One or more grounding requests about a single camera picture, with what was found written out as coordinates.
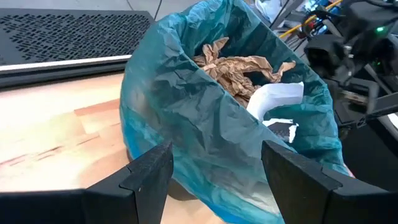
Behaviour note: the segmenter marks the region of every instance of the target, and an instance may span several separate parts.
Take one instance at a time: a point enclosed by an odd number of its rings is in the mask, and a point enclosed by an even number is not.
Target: white paper
[[[304,83],[270,83],[250,97],[247,111],[263,121],[264,115],[278,106],[299,104],[303,100]]]

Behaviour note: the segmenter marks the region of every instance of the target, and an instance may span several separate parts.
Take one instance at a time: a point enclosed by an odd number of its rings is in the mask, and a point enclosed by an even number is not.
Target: trash bin
[[[299,124],[293,143],[251,116],[192,60],[222,37],[229,37],[223,57],[262,56],[275,71],[296,61],[281,82],[303,82],[302,103],[266,114]],[[267,83],[256,74],[251,80]],[[346,174],[327,86],[242,0],[199,2],[154,24],[126,65],[120,104],[132,157],[171,139],[173,178],[228,223],[283,223],[261,162],[263,140]]]

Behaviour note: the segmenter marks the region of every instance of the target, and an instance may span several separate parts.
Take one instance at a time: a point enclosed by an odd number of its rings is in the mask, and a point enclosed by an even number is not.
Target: green light
[[[384,30],[384,27],[378,27],[378,28],[376,29],[377,32],[382,32],[383,30]]]

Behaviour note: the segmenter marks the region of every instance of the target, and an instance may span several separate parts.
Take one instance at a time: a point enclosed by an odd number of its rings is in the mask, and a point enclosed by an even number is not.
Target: brown paper
[[[270,82],[280,82],[284,72],[295,67],[295,62],[284,62],[277,73],[266,58],[260,56],[218,58],[220,50],[228,41],[228,37],[216,40],[212,45],[205,44],[203,55],[195,56],[193,61],[211,78],[214,78],[237,102],[247,107],[250,97],[260,88],[254,86],[243,73],[261,72]]]

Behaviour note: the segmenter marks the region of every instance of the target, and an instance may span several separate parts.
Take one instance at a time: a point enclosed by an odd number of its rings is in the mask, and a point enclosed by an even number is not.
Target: black plastic part
[[[336,80],[339,83],[339,86],[346,87],[351,82],[353,75],[356,71],[356,66],[354,62],[350,58],[345,58],[342,61],[342,65],[340,65],[335,70],[335,75],[332,79]]]
[[[331,77],[332,71],[341,63],[342,54],[338,46],[343,38],[332,34],[320,34],[313,37],[304,48],[311,67],[322,67],[327,73],[321,77]]]
[[[379,78],[391,89],[393,92],[398,92],[398,72],[390,75],[380,75]]]
[[[286,224],[398,221],[395,192],[322,167],[272,141],[262,144],[262,162]]]
[[[388,57],[386,57],[386,62],[390,68],[390,70],[386,71],[386,73],[393,74],[397,79],[396,75],[398,74],[398,38],[396,34],[389,34],[384,42],[387,43],[387,46],[383,46],[383,50],[388,50],[386,51],[389,53]]]
[[[351,130],[342,142],[343,159],[354,176],[369,184],[398,192],[397,140],[377,119]]]
[[[384,115],[398,112],[398,93],[379,97],[376,105],[367,119],[374,119]]]
[[[381,7],[373,6],[367,2],[354,2],[343,11],[346,15],[349,26],[343,29],[343,36],[346,40],[362,33],[365,30],[371,30],[385,26],[387,21],[393,20],[397,14],[395,10],[387,10]],[[364,44],[359,49],[372,49],[374,42],[361,42]]]
[[[0,223],[160,223],[171,150],[156,146],[88,189],[0,193]]]
[[[352,78],[345,89],[355,93],[367,93],[368,102],[365,110],[359,110],[344,98],[334,99],[333,108],[337,125],[339,128],[360,128],[366,124],[366,120],[373,119],[371,115],[376,111],[377,104],[380,104],[379,85],[369,80]]]

